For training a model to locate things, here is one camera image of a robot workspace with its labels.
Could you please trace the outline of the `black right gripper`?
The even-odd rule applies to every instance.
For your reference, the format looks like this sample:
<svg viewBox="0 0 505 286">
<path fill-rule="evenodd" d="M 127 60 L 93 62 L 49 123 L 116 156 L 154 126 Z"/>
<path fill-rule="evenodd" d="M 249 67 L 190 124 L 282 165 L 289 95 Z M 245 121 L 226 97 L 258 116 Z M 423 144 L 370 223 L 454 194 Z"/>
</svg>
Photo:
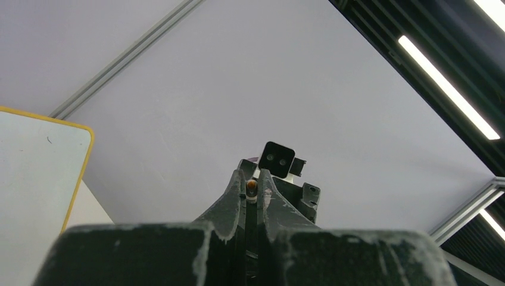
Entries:
<svg viewBox="0 0 505 286">
<path fill-rule="evenodd" d="M 309 183 L 298 186 L 293 182 L 295 176 L 301 176 L 305 164 L 305 160 L 295 158 L 285 179 L 275 176 L 272 176 L 272 178 L 280 194 L 309 221 L 316 223 L 320 188 Z"/>
</svg>

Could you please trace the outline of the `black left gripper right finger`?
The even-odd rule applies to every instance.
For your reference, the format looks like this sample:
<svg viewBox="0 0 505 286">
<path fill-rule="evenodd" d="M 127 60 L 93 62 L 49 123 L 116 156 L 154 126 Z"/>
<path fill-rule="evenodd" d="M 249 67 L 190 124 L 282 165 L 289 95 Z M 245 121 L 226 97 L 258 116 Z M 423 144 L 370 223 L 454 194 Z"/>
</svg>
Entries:
<svg viewBox="0 0 505 286">
<path fill-rule="evenodd" d="M 439 247 L 422 232 L 322 229 L 258 178 L 259 285 L 455 285 Z"/>
</svg>

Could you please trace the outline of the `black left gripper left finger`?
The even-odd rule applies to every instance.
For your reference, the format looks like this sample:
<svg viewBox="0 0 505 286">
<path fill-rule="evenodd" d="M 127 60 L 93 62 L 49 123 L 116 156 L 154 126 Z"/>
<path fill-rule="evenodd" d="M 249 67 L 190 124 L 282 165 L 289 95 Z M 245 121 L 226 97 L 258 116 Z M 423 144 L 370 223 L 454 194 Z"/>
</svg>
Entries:
<svg viewBox="0 0 505 286">
<path fill-rule="evenodd" d="M 245 178 L 192 222 L 81 225 L 54 242 L 35 285 L 245 285 Z"/>
</svg>

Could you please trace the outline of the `white marker pen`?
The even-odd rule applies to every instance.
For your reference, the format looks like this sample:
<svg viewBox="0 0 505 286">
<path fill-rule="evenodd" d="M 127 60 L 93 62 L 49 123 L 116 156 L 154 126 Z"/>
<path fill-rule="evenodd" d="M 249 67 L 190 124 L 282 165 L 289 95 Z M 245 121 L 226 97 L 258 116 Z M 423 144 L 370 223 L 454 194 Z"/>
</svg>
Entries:
<svg viewBox="0 0 505 286">
<path fill-rule="evenodd" d="M 246 181 L 246 201 L 250 204 L 255 204 L 258 198 L 258 182 L 255 179 Z"/>
</svg>

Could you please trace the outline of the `yellow framed whiteboard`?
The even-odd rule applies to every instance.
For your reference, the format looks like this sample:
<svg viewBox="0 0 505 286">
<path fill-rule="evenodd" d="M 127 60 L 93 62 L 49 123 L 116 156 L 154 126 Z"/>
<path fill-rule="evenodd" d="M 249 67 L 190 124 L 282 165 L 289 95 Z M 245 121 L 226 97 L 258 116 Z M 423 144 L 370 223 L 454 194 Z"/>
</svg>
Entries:
<svg viewBox="0 0 505 286">
<path fill-rule="evenodd" d="M 1 284 L 30 285 L 65 230 L 92 129 L 1 107 Z"/>
</svg>

